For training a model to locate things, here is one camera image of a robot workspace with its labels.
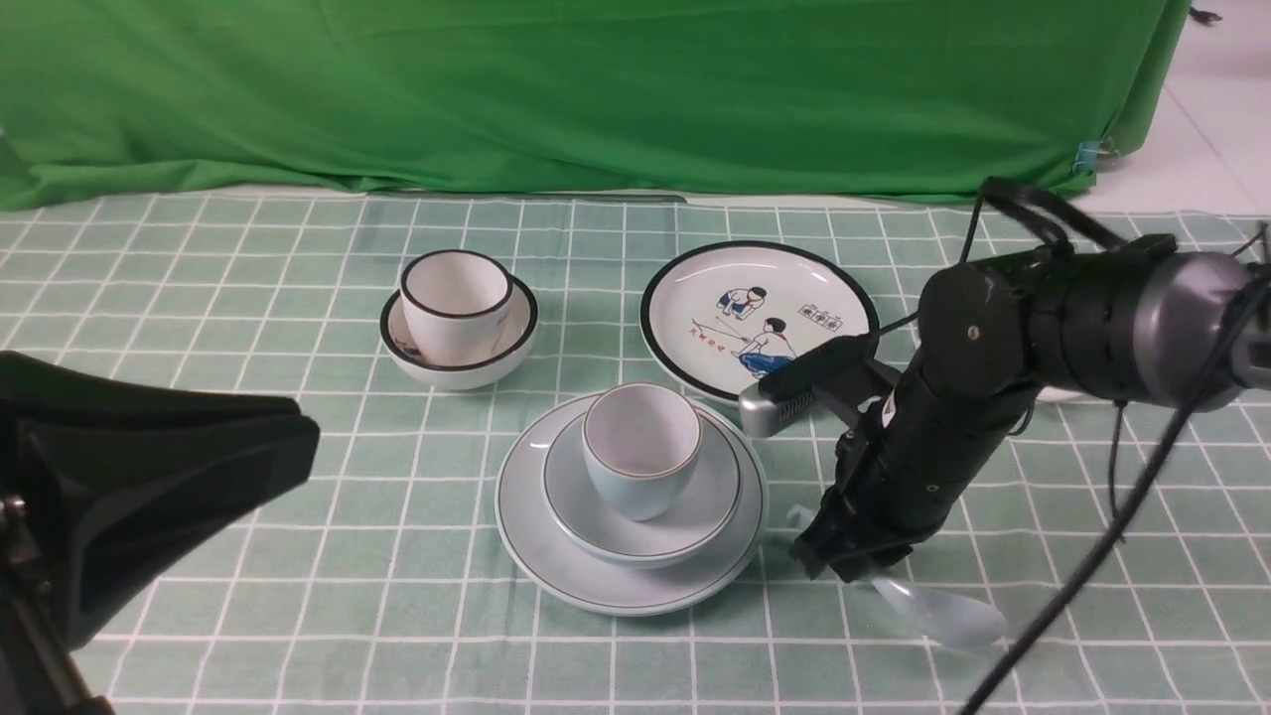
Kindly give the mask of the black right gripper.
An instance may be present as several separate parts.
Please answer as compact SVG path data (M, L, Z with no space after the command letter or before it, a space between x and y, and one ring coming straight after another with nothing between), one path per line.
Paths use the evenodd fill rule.
M930 538L988 458L1035 406L1030 305L1038 267L963 263L918 298L918 351L871 408L817 507L792 505L791 558L810 579L860 580Z

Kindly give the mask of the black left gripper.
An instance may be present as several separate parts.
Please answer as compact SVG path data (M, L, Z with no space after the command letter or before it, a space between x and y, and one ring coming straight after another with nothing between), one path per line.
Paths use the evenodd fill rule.
M72 652L192 549L305 484L322 429L280 395L1 363L3 711L109 714Z

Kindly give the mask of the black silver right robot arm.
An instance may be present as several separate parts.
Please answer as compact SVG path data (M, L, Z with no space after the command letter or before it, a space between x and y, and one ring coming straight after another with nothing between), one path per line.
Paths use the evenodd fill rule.
M1112 403L1227 406L1268 389L1268 267L1171 236L1060 257L1037 246L927 279L904 370L834 340L799 358L812 392L855 410L833 485L791 544L807 577L855 580L935 535L1046 386Z

